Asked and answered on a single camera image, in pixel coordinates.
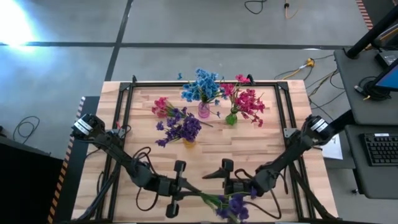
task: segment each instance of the black keyboard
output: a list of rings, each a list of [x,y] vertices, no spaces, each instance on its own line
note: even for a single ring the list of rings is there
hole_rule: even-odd
[[[361,134],[370,166],[398,166],[398,134]]]

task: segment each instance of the hazard striped tape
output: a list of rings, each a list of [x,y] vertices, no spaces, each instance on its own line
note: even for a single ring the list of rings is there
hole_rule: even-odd
[[[361,12],[361,15],[363,17],[363,20],[365,21],[366,27],[371,30],[373,28],[373,23],[371,21],[371,18],[369,17],[368,11],[365,8],[365,5],[363,4],[362,0],[355,0],[359,11]]]
[[[82,97],[81,100],[80,100],[79,108],[78,108],[77,113],[76,113],[75,122],[78,119],[80,119],[81,111],[83,109],[83,104],[84,104],[85,100],[86,100],[85,97]],[[62,168],[61,168],[61,171],[60,171],[60,175],[58,177],[57,187],[55,188],[54,198],[52,199],[52,203],[51,203],[51,207],[50,207],[50,213],[49,213],[49,215],[47,217],[47,221],[48,221],[49,224],[53,223],[53,220],[54,220],[54,217],[55,217],[55,209],[57,208],[58,200],[60,198],[62,185],[63,185],[63,180],[65,179],[65,175],[67,174],[69,158],[70,158],[70,155],[72,153],[73,141],[74,141],[74,138],[71,137],[69,139],[69,144],[68,144],[68,147],[67,147],[67,153],[66,153],[65,158],[64,158],[64,160],[62,162]]]

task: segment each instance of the wooden table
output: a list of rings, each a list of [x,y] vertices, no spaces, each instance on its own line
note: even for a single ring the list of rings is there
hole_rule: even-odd
[[[108,129],[111,128],[116,98],[118,96],[119,82],[105,82],[101,98],[99,100],[97,116],[101,118]],[[187,106],[188,111],[197,114],[198,102],[187,103],[181,99],[182,89],[179,87],[145,87],[134,88],[132,105],[129,116],[129,125],[132,131],[127,135],[124,150],[133,155],[138,149],[149,146],[152,148],[150,159],[155,170],[160,174],[175,177],[173,171],[175,160],[187,162],[187,168],[183,173],[188,181],[204,192],[211,194],[222,194],[221,179],[203,180],[202,176],[209,174],[221,165],[222,158],[232,159],[235,169],[244,168],[250,174],[261,164],[274,160],[285,150],[284,140],[280,127],[278,107],[275,101],[275,91],[269,87],[250,87],[256,90],[257,96],[262,93],[262,101],[266,106],[264,114],[260,117],[264,120],[262,128],[251,124],[250,120],[244,120],[238,114],[238,123],[231,127],[225,124],[224,117],[229,114],[230,102],[221,100],[219,106],[211,106],[213,111],[221,113],[221,119],[211,114],[203,121],[210,123],[214,128],[202,126],[197,137],[197,145],[193,149],[186,149],[182,141],[168,144],[166,148],[157,146],[154,142],[163,138],[164,133],[157,131],[155,126],[160,120],[156,118],[151,107],[154,100],[160,96],[166,96],[176,107]],[[307,93],[303,81],[289,81],[290,96],[294,107],[297,126],[301,127],[304,119],[311,113]],[[288,122],[289,116],[284,101],[285,117]],[[88,152],[95,150],[90,146]],[[80,187],[76,198],[73,218],[79,217],[90,205],[96,196],[96,184],[100,172],[104,169],[106,154],[99,151],[92,154],[85,161]],[[307,174],[311,189],[319,201],[334,216],[337,211],[333,195],[326,173],[322,152],[316,149],[307,151],[304,154]],[[289,194],[284,192],[284,185],[281,178],[278,179],[274,192],[280,203],[282,218],[280,221],[296,221],[297,214],[294,205],[292,185],[289,172],[287,182]],[[179,202],[180,213],[174,219],[165,217],[165,208],[170,203],[170,198],[159,197],[157,205],[149,212],[138,210],[135,203],[138,188],[131,182],[124,168],[122,168],[118,197],[116,200],[114,222],[219,222],[220,219],[205,205],[198,197],[187,197]],[[149,207],[154,199],[155,193],[143,190],[139,197],[139,204],[142,208]],[[303,192],[300,192],[304,214],[307,214]],[[108,212],[110,191],[105,200],[104,216]],[[277,210],[270,193],[254,201],[265,210],[277,215]],[[275,219],[263,214],[260,210],[249,208],[249,222],[273,222]]]

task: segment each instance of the screen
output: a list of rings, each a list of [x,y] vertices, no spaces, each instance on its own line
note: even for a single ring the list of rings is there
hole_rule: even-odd
[[[378,87],[394,88],[398,90],[398,66],[382,77],[377,83]]]

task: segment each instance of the gray floor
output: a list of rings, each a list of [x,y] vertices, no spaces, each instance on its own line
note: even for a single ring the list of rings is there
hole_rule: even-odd
[[[127,0],[1,2],[5,3],[0,3],[0,28],[7,32],[0,33],[0,42],[115,42]],[[284,19],[281,0],[268,0],[264,11],[257,16],[247,12],[243,2],[135,0],[123,42],[351,45],[367,31],[355,0],[297,0],[291,3],[290,11],[300,4],[302,8],[288,21]],[[12,29],[4,21],[17,23],[18,29]],[[0,47],[0,125],[11,136],[23,117],[40,117],[39,128],[26,144],[63,158],[79,99],[99,95],[112,51],[111,47]],[[178,72],[192,78],[198,67],[226,78],[251,73],[257,79],[273,79],[279,73],[296,69],[309,57],[332,53],[331,50],[122,48],[112,80],[130,80],[133,74],[139,80],[174,80]],[[333,57],[317,61],[306,84],[335,68]],[[308,69],[296,78],[303,78]],[[339,75],[333,82],[342,86]],[[326,83],[312,100],[322,104],[341,91]],[[323,109],[337,118],[349,105],[342,95]],[[327,118],[318,109],[313,113]],[[352,196],[349,191],[356,186],[350,171],[329,169],[328,173],[342,218],[396,223],[398,201]]]

